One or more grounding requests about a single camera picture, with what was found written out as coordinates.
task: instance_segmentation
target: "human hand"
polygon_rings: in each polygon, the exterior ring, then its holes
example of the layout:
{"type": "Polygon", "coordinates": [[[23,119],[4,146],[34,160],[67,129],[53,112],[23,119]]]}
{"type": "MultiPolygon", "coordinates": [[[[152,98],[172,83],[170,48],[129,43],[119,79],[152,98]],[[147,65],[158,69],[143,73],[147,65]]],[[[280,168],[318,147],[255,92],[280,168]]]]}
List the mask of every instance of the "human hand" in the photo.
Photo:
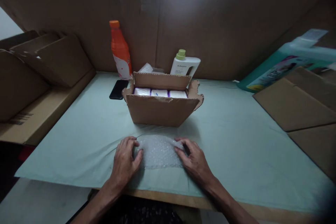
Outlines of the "human hand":
{"type": "Polygon", "coordinates": [[[139,146],[137,138],[134,136],[126,137],[118,144],[114,155],[112,174],[106,182],[108,187],[122,191],[139,169],[143,150],[140,150],[137,157],[133,159],[134,146],[139,146]]]}
{"type": "Polygon", "coordinates": [[[181,149],[174,147],[175,152],[182,160],[184,168],[196,183],[204,188],[207,187],[215,180],[215,176],[212,174],[201,148],[196,142],[191,142],[188,138],[175,138],[175,141],[180,141],[190,150],[190,155],[187,157],[181,149]]]}

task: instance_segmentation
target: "orange bottle cap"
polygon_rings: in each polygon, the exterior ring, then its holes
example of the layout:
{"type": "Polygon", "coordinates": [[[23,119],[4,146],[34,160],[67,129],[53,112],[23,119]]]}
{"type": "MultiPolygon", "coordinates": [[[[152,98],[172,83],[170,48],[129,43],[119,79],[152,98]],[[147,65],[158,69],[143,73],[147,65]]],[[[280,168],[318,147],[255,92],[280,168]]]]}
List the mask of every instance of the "orange bottle cap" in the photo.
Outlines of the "orange bottle cap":
{"type": "Polygon", "coordinates": [[[119,28],[120,27],[119,21],[118,20],[112,20],[112,21],[110,21],[110,27],[111,28],[119,28]]]}

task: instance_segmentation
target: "open cardboard box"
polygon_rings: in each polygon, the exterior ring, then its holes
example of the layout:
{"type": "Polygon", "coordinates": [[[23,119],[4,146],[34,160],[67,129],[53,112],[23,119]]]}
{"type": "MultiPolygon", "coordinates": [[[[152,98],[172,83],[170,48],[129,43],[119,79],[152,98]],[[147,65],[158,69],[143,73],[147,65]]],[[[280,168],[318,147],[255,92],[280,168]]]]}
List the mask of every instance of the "open cardboard box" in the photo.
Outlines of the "open cardboard box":
{"type": "Polygon", "coordinates": [[[198,94],[200,82],[198,80],[190,82],[190,80],[190,76],[134,72],[130,88],[122,91],[133,122],[180,126],[191,113],[202,105],[204,100],[204,96],[198,94]],[[185,91],[188,98],[139,96],[133,94],[134,88],[185,91]]]}

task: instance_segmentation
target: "orange bottle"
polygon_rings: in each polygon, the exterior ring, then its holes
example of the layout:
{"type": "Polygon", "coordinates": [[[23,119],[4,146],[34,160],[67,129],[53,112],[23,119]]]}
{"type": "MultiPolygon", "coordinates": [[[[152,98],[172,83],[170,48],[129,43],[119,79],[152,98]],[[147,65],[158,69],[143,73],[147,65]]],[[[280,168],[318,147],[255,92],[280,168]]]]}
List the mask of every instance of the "orange bottle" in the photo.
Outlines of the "orange bottle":
{"type": "Polygon", "coordinates": [[[132,76],[131,58],[128,51],[128,45],[120,30],[119,21],[110,21],[110,27],[112,34],[111,49],[115,64],[117,65],[119,77],[123,80],[130,80],[132,76]]]}

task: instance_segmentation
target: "smartphone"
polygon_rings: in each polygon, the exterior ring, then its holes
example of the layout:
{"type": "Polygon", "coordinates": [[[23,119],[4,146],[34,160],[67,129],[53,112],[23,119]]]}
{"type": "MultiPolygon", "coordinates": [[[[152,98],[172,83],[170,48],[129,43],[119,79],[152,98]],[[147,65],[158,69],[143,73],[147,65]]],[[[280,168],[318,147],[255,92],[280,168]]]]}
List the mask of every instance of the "smartphone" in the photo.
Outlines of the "smartphone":
{"type": "Polygon", "coordinates": [[[127,88],[127,86],[128,86],[128,80],[117,80],[110,94],[110,99],[122,100],[123,95],[121,94],[121,92],[123,91],[124,88],[127,88]]]}

